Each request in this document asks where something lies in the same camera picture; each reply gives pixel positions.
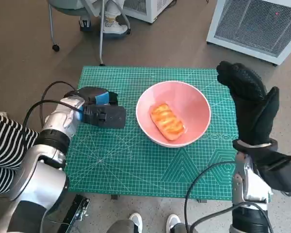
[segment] chair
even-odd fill
[[[56,44],[55,39],[54,39],[54,31],[53,31],[53,17],[52,17],[52,8],[56,9],[57,11],[65,14],[65,15],[70,15],[70,16],[84,16],[86,14],[89,14],[90,16],[96,16],[95,14],[95,10],[93,8],[92,3],[89,0],[80,0],[80,2],[82,3],[82,5],[84,7],[80,8],[80,9],[66,9],[65,5],[66,2],[69,0],[64,0],[64,4],[62,6],[54,6],[51,5],[51,3],[48,1],[48,13],[49,13],[49,25],[50,25],[50,36],[52,39],[52,43],[53,43],[53,50],[55,52],[59,51],[59,46]],[[106,0],[101,0],[101,22],[100,22],[100,41],[99,41],[99,61],[100,61],[100,66],[105,66],[102,60],[102,43],[103,43],[103,25],[104,25],[104,17],[105,17],[105,9],[106,6],[110,3],[110,1],[114,2],[119,11],[121,12],[124,20],[127,23],[127,27],[128,27],[128,32],[127,34],[130,34],[130,23],[129,20],[127,19],[126,15],[123,13],[123,9],[119,6],[119,4],[117,3],[116,0],[108,0],[106,3]]]

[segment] chair leg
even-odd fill
[[[104,26],[104,19],[105,19],[105,4],[106,1],[101,1],[101,21],[100,21],[100,42],[99,42],[99,59],[100,59],[100,66],[105,66],[102,61],[102,43],[103,43],[103,26]]]
[[[48,15],[49,15],[49,27],[50,27],[50,37],[52,39],[52,43],[53,43],[53,50],[55,52],[59,51],[59,46],[56,44],[55,40],[54,40],[54,32],[53,32],[53,16],[52,16],[52,6],[51,4],[48,4]]]
[[[121,12],[121,15],[123,16],[123,18],[124,18],[124,20],[125,20],[125,22],[126,22],[126,24],[127,24],[127,27],[128,27],[128,30],[129,30],[128,34],[129,34],[129,33],[130,33],[130,22],[129,22],[129,20],[128,20],[126,14],[123,12],[123,9],[122,9],[122,8],[120,7],[120,5],[117,3],[117,0],[109,0],[108,2],[110,2],[110,1],[113,1],[113,2],[116,4],[116,6],[117,6],[117,8],[119,9],[119,11]]]

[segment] grid lines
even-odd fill
[[[84,67],[79,88],[103,87],[118,94],[127,110],[124,129],[81,124],[67,155],[70,190],[103,194],[183,198],[195,177],[210,164],[234,160],[238,132],[234,103],[214,69]],[[180,149],[153,143],[138,126],[135,108],[153,84],[177,80],[197,87],[209,101],[211,122],[196,142]],[[206,173],[191,198],[230,200],[234,165]]]

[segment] bread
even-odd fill
[[[182,121],[171,111],[168,104],[154,107],[150,114],[152,121],[166,139],[174,141],[184,133]]]

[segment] white appliance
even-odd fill
[[[157,16],[173,0],[125,0],[124,13],[148,23],[153,23]]]
[[[291,53],[291,0],[218,0],[209,42],[280,65]]]

